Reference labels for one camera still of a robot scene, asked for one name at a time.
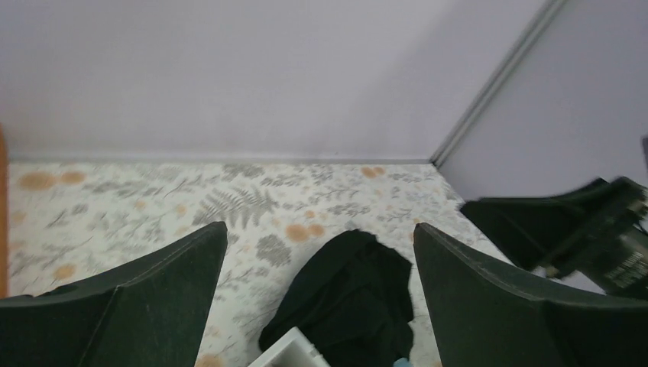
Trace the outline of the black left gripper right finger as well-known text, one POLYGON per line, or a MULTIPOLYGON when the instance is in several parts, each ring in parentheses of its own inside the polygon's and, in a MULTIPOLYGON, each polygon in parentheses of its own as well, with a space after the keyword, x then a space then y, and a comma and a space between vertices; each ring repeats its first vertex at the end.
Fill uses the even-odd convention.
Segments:
POLYGON ((413 248, 445 366, 645 366, 647 304, 579 290, 427 223, 413 248))

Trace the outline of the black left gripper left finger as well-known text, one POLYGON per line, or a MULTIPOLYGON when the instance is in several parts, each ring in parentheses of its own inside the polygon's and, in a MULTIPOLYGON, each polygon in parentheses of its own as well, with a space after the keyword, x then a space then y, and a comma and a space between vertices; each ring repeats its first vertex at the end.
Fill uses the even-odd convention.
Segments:
POLYGON ((1 301, 3 366, 191 366, 228 246, 212 222, 134 261, 1 301))

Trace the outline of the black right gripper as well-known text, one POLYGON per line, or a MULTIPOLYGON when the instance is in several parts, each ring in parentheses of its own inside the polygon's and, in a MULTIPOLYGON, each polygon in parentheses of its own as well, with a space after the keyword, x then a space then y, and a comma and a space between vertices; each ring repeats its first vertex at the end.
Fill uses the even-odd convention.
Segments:
POLYGON ((580 272, 606 294, 647 297, 647 189, 597 178, 543 197, 485 197, 461 213, 517 267, 548 278, 580 272))

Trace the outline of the blue leather card holder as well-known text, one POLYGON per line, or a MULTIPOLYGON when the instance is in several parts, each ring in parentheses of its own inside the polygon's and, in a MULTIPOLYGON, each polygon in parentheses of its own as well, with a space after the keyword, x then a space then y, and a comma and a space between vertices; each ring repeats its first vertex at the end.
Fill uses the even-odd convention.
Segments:
POLYGON ((412 367, 407 358, 401 358, 394 362, 393 367, 412 367))

